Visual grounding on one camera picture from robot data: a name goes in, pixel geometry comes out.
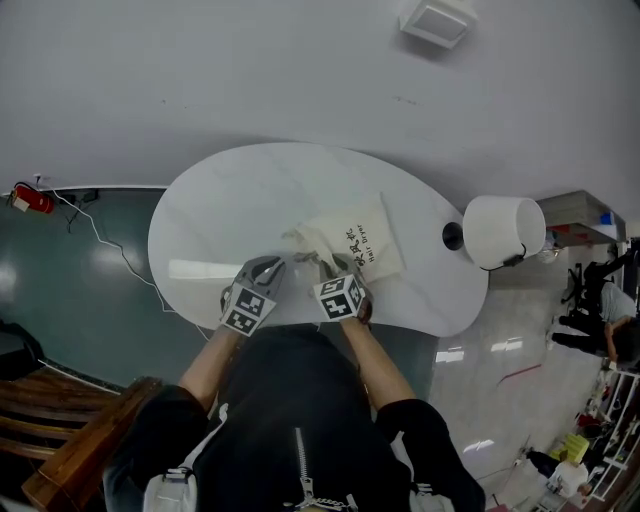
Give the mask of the black office chair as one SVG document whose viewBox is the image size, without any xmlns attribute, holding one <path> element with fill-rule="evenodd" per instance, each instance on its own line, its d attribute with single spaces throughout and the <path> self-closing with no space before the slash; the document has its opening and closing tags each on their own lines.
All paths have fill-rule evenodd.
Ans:
<svg viewBox="0 0 640 512">
<path fill-rule="evenodd" d="M 571 273 L 576 308 L 608 323 L 615 323 L 626 317 L 635 318 L 635 300 L 617 286 L 610 276 L 627 264 L 634 263 L 636 255 L 636 249 L 629 249 L 622 256 L 606 263 L 591 262 L 580 275 Z"/>
</svg>

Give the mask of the yellow-green ridged box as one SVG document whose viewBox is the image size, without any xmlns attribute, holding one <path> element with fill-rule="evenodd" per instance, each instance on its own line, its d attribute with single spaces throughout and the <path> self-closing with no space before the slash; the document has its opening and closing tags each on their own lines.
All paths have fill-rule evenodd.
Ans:
<svg viewBox="0 0 640 512">
<path fill-rule="evenodd" d="M 589 447 L 590 442 L 586 438 L 569 433 L 562 440 L 555 443 L 549 455 L 555 460 L 559 460 L 560 455 L 566 452 L 569 461 L 580 464 Z"/>
</svg>

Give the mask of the white shade table lamp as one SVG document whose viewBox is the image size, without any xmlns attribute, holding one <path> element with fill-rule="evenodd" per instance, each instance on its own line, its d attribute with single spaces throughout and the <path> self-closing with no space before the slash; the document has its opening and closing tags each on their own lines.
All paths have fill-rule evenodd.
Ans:
<svg viewBox="0 0 640 512">
<path fill-rule="evenodd" d="M 461 221 L 449 222 L 442 230 L 447 249 L 465 250 L 487 272 L 519 265 L 539 253 L 545 239 L 542 209 L 534 200 L 520 197 L 476 197 Z"/>
</svg>

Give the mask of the red fire extinguisher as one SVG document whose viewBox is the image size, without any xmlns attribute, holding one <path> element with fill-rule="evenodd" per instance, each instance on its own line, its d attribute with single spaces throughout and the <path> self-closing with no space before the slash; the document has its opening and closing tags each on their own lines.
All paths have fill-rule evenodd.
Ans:
<svg viewBox="0 0 640 512">
<path fill-rule="evenodd" d="M 9 193 L 9 204 L 21 212 L 33 211 L 51 214 L 55 208 L 54 201 L 34 186 L 26 182 L 17 182 Z"/>
</svg>

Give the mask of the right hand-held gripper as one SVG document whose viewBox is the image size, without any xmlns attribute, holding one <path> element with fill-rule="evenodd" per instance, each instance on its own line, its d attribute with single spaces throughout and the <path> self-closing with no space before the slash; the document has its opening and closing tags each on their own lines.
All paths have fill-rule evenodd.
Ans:
<svg viewBox="0 0 640 512">
<path fill-rule="evenodd" d="M 346 254 L 333 254 L 334 270 L 321 260 L 318 263 L 320 284 L 314 296 L 329 322 L 356 318 L 368 324 L 373 313 L 373 298 L 361 280 L 358 265 Z"/>
</svg>

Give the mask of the cream drawstring cloth bag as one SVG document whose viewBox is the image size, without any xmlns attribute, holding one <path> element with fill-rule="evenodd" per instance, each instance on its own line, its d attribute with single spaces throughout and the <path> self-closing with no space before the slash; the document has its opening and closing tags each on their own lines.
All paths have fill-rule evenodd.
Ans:
<svg viewBox="0 0 640 512">
<path fill-rule="evenodd" d="M 300 222 L 282 237 L 292 241 L 297 253 L 326 262 L 336 273 L 340 267 L 334 258 L 347 257 L 367 284 L 405 269 L 380 194 Z"/>
</svg>

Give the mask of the person's black jacket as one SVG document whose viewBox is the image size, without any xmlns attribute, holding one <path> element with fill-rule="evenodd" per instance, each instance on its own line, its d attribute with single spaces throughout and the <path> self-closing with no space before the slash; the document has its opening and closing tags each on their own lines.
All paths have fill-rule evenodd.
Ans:
<svg viewBox="0 0 640 512">
<path fill-rule="evenodd" d="M 257 333 L 221 391 L 225 419 L 165 386 L 104 475 L 108 512 L 143 512 L 149 481 L 197 446 L 196 512 L 294 512 L 308 477 L 346 512 L 484 512 L 439 413 L 411 399 L 373 412 L 355 366 L 313 328 Z"/>
</svg>

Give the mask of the person's right forearm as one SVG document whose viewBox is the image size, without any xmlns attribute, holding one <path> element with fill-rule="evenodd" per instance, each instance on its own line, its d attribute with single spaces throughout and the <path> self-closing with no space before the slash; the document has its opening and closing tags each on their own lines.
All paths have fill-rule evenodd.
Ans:
<svg viewBox="0 0 640 512">
<path fill-rule="evenodd" d="M 340 325 L 376 411 L 395 402 L 416 399 L 408 381 L 365 324 L 351 317 L 341 321 Z"/>
</svg>

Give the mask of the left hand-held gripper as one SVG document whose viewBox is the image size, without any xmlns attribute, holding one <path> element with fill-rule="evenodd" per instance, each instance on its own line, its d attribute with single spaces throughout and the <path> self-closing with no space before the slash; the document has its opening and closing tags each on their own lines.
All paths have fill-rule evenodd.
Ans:
<svg viewBox="0 0 640 512">
<path fill-rule="evenodd" d="M 221 295 L 220 323 L 250 337 L 276 306 L 275 297 L 286 274 L 279 256 L 260 256 L 247 261 Z"/>
</svg>

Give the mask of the person's left forearm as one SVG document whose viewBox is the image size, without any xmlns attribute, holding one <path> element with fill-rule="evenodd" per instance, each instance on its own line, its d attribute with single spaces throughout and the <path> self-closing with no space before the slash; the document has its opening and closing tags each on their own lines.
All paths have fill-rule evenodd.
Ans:
<svg viewBox="0 0 640 512">
<path fill-rule="evenodd" d="M 228 364 L 245 340 L 240 333 L 220 326 L 179 380 L 208 413 L 214 405 Z"/>
</svg>

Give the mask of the grey wooden desk with hutch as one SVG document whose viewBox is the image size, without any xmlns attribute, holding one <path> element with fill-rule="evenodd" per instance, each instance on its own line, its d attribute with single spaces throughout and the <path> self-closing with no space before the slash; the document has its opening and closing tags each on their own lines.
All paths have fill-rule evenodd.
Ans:
<svg viewBox="0 0 640 512">
<path fill-rule="evenodd" d="M 608 205 L 580 190 L 537 200 L 547 231 L 560 248 L 614 244 L 627 239 L 625 221 Z M 612 212 L 615 223 L 602 225 L 600 216 Z"/>
</svg>

